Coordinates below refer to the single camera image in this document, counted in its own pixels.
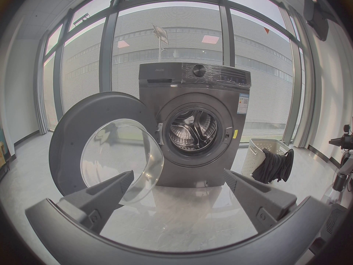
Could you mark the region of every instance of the white wall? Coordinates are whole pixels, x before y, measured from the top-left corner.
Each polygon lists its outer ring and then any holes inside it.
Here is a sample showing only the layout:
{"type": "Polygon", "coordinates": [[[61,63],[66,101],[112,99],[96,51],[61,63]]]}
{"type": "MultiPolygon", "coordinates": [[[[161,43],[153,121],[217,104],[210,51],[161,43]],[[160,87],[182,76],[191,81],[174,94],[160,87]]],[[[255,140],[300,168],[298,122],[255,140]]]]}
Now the white wall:
{"type": "Polygon", "coordinates": [[[38,130],[33,101],[33,72],[39,40],[15,40],[7,64],[5,109],[12,142],[38,130]]]}
{"type": "Polygon", "coordinates": [[[316,79],[321,80],[321,109],[316,133],[309,144],[328,158],[341,161],[339,147],[328,144],[332,138],[341,137],[343,126],[352,124],[353,110],[353,49],[340,26],[329,22],[325,42],[314,37],[317,60],[314,61],[316,79]]]}

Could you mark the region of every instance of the laundry basket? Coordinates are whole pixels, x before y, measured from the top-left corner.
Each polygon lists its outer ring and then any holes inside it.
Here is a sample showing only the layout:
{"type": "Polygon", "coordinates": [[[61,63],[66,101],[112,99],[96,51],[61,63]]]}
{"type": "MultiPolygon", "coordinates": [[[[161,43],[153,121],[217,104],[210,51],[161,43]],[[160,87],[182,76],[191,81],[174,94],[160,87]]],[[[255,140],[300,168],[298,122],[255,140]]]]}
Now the laundry basket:
{"type": "Polygon", "coordinates": [[[250,139],[249,148],[246,153],[243,168],[241,169],[241,173],[244,176],[252,178],[252,172],[265,160],[265,153],[262,152],[264,148],[279,155],[284,155],[290,149],[277,139],[250,139]]]}

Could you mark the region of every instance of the sticker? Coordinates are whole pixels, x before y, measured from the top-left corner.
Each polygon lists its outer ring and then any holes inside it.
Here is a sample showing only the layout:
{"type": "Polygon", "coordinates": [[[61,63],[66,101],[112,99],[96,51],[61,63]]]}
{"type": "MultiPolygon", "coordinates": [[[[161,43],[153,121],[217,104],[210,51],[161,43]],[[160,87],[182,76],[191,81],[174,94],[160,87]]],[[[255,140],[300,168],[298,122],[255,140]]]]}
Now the sticker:
{"type": "Polygon", "coordinates": [[[249,95],[241,93],[239,95],[239,103],[238,103],[237,114],[246,114],[248,103],[249,103],[249,95]]]}

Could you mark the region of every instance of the washing machine drum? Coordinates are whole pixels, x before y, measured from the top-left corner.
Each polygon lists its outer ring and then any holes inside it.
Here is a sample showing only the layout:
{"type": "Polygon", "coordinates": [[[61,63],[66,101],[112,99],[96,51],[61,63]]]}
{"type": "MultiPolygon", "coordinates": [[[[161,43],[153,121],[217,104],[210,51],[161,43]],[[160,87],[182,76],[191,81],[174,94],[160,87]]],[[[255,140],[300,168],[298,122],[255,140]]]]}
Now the washing machine drum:
{"type": "Polygon", "coordinates": [[[170,126],[169,138],[181,153],[192,155],[204,151],[214,141],[217,122],[205,111],[182,112],[170,126]]]}

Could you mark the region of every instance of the white floor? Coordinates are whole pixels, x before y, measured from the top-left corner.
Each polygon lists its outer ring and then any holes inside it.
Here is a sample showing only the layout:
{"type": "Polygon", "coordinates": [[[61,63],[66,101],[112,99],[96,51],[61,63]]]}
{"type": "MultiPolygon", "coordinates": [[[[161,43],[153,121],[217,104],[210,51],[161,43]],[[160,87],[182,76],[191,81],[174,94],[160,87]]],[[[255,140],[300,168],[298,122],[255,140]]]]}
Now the white floor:
{"type": "MultiPolygon", "coordinates": [[[[48,149],[51,133],[34,136],[16,148],[17,159],[0,184],[0,200],[14,227],[47,264],[58,262],[35,235],[24,210],[44,198],[58,202],[61,194],[51,178],[48,149]]],[[[289,180],[271,185],[298,197],[321,199],[332,183],[335,167],[307,149],[294,149],[289,180]]],[[[241,171],[247,149],[239,149],[232,170],[241,171]]],[[[139,248],[194,251],[229,245],[257,232],[227,185],[180,189],[155,187],[142,201],[116,210],[102,236],[139,248]]],[[[306,253],[304,259],[310,258],[306,253]]]]}

